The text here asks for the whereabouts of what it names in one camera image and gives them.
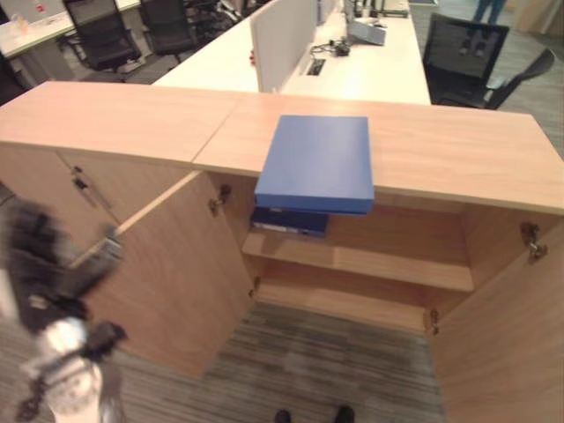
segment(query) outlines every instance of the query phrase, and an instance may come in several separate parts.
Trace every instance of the blue binder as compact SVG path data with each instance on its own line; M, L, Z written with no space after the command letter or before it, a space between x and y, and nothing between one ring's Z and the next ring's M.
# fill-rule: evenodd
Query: blue binder
M253 227L272 231L324 237L328 220L327 214L256 207L250 217L250 224Z
M374 187L368 119L281 116L255 202L301 212L369 213Z

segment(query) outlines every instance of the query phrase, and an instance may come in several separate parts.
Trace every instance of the shoe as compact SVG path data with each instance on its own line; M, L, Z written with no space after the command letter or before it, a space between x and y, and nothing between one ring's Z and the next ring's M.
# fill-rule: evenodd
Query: shoe
M486 43L483 41L480 41L478 44L476 44L476 51L474 51L474 55L476 57L484 57L484 50L486 49Z
M470 38L466 38L463 41L462 46L460 46L460 49L458 50L458 54L460 56L465 56L468 53L468 50L470 49L470 45L471 45Z
M348 405L339 408L335 423L354 423L354 410Z
M278 410L274 416L274 423L292 423L292 415L286 410Z

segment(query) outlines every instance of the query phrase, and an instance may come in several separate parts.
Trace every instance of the cabinet door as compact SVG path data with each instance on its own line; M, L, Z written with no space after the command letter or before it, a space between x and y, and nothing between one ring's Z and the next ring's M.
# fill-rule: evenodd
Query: cabinet door
M120 226L123 261L87 303L122 325L129 351L201 375L252 304L252 282L218 193L194 172Z
M447 315L431 353L451 423L561 423L564 224Z
M2 145L0 179L19 197L48 206L79 247L93 245L101 226L115 224L72 183L71 171L56 152Z
M189 173L186 167L122 159L111 154L61 153L92 184L96 201L119 222L141 210Z

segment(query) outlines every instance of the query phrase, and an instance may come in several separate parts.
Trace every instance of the desk divider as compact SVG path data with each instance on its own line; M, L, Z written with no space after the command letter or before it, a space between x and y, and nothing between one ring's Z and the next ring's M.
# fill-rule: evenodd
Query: desk divider
M258 89L275 93L314 39L317 0L274 0L250 18Z

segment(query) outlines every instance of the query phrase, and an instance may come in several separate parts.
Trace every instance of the jeans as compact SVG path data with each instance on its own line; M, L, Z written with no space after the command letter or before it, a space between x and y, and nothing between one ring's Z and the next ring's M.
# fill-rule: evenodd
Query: jeans
M486 9L488 6L492 6L492 10L490 12L490 17L487 20L487 23L490 25L495 25L497 22L497 18L500 16L501 10L505 5L506 0L479 0L478 2L478 9L476 9L476 13L474 13L474 18L472 20L479 22L484 18L484 13L486 13Z

